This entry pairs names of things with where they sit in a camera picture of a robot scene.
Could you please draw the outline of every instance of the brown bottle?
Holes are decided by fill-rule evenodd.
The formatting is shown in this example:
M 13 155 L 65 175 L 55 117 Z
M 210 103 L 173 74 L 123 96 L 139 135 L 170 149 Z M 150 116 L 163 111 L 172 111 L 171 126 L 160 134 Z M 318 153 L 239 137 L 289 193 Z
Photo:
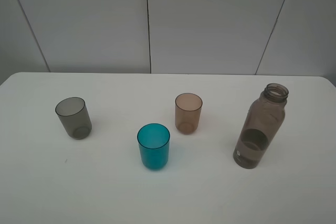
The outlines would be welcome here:
M 259 164 L 285 119 L 287 97 L 286 87 L 271 83 L 252 103 L 233 153 L 238 165 L 252 169 Z

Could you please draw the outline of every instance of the translucent brown cup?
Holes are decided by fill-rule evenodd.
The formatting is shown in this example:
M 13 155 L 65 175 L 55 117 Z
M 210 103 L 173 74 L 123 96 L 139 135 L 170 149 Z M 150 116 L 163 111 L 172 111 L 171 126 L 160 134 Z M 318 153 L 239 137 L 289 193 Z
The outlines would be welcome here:
M 55 108 L 64 129 L 74 139 L 87 137 L 92 129 L 85 101 L 79 97 L 70 97 L 57 104 Z
M 196 131 L 203 101 L 191 93 L 180 94 L 175 99 L 175 126 L 183 134 Z

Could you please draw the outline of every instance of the wall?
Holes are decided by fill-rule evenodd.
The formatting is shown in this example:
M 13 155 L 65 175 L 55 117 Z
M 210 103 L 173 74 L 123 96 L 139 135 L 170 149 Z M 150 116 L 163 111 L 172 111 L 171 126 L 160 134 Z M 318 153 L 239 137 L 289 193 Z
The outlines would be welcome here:
M 336 0 L 286 0 L 258 74 L 324 76 L 336 84 Z
M 17 0 L 0 0 L 0 84 L 17 72 L 47 67 Z
M 20 0 L 52 72 L 150 72 L 146 0 Z
M 153 73 L 255 74 L 284 0 L 149 0 Z

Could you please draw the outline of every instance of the white table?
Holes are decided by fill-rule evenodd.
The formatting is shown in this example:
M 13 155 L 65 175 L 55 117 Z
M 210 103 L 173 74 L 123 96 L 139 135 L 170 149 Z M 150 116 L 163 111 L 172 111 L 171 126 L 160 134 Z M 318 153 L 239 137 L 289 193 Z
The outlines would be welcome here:
M 232 153 L 266 84 L 289 89 L 286 118 L 259 166 Z M 174 126 L 174 99 L 203 99 L 198 130 Z M 85 99 L 91 135 L 68 137 L 55 114 Z M 136 135 L 171 132 L 158 172 Z M 0 223 L 334 223 L 336 88 L 321 77 L 18 73 L 0 86 Z

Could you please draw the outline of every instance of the gray cup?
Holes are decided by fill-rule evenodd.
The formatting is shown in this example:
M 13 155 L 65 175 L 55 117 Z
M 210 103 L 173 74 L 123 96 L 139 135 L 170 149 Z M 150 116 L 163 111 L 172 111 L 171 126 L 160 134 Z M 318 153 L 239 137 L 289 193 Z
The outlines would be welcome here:
M 87 137 L 92 129 L 92 124 L 85 105 L 79 97 L 70 97 L 57 104 L 55 108 L 66 132 L 74 139 Z

